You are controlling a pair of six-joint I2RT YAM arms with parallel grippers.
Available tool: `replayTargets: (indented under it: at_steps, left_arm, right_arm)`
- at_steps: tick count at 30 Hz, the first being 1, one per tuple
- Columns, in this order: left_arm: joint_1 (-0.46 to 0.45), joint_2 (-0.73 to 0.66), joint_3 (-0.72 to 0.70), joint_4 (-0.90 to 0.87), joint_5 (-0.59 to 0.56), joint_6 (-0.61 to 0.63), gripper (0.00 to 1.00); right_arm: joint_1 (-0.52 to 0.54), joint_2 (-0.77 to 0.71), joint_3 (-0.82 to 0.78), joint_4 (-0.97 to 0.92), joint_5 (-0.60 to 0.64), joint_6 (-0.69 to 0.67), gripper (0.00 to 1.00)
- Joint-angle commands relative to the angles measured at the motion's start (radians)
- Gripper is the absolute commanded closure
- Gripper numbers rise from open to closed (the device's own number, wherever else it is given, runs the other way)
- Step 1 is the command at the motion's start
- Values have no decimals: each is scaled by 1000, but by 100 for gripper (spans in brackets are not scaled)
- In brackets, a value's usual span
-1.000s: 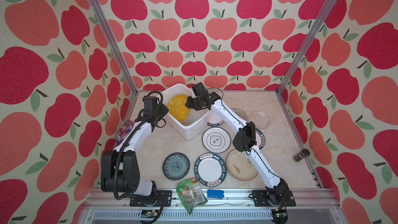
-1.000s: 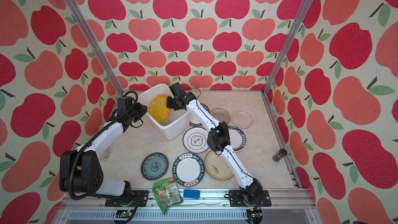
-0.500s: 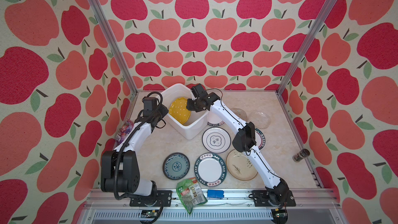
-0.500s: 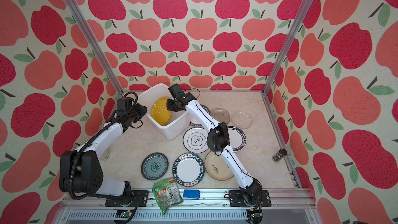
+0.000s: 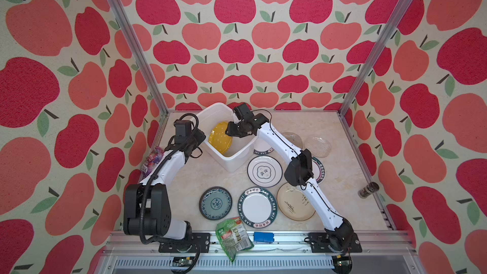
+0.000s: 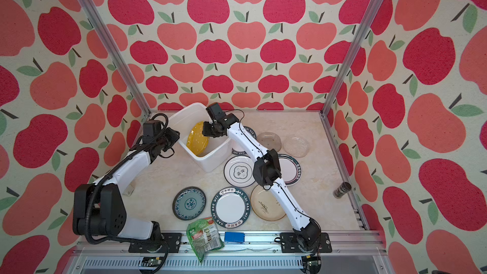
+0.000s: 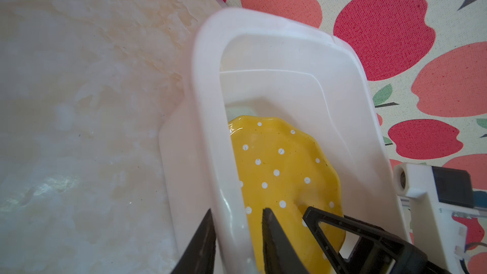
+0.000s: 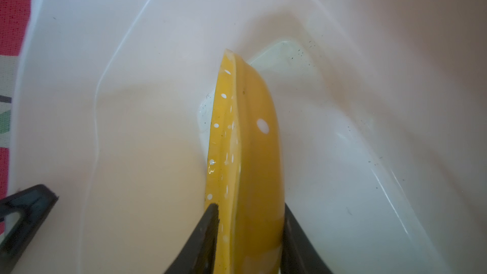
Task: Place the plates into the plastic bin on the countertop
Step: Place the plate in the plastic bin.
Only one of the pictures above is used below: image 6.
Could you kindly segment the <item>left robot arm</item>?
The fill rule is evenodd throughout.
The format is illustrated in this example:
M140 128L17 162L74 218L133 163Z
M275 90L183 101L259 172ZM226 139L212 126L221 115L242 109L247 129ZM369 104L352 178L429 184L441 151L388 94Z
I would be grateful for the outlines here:
M73 233L90 244L116 241L154 250L161 247L164 237L159 224L129 217L122 195L136 176L179 139L180 132L171 128L145 132L107 174L91 184L80 185L74 194Z

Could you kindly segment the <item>white plate black flower outline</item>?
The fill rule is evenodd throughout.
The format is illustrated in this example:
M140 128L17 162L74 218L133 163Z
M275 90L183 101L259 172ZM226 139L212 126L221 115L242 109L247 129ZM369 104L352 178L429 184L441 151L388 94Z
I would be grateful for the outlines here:
M247 156L231 158L224 166L224 178L234 187L246 188L255 183L254 161Z

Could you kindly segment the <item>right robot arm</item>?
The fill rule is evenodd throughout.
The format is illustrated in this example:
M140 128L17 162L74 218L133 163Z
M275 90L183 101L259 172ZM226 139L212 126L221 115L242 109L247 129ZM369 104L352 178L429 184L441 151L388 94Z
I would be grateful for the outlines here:
M218 103L213 103L205 109L211 120L204 123L202 134L211 138L228 136L245 150L254 162L252 175L255 181L265 190L269 190L285 211L300 250L309 254L318 253L321 245L321 226L305 213L285 184L277 151L269 150L260 144L244 129L239 118L222 110Z

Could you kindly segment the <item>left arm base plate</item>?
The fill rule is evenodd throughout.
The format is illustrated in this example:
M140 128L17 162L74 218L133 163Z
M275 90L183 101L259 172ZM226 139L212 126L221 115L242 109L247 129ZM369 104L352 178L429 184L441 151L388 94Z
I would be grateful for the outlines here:
M181 246L182 233L161 233L155 240L143 240L132 242L129 245L129 253L163 254L178 253Z

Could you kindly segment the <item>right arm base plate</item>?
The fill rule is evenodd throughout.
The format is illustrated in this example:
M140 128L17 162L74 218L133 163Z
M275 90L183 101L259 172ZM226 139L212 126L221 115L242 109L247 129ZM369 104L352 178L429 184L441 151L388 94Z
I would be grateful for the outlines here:
M318 238L306 240L304 236L297 233L281 233L274 239L280 244L283 253L331 253L332 245L328 233L320 233Z

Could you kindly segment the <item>yellow dotted scalloped plate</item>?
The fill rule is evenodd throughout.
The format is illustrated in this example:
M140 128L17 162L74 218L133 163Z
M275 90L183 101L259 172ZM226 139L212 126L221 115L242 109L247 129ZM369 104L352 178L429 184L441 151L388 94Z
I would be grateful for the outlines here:
M208 146L209 138L203 135L204 121L200 121L191 129L186 147L195 155L200 156Z

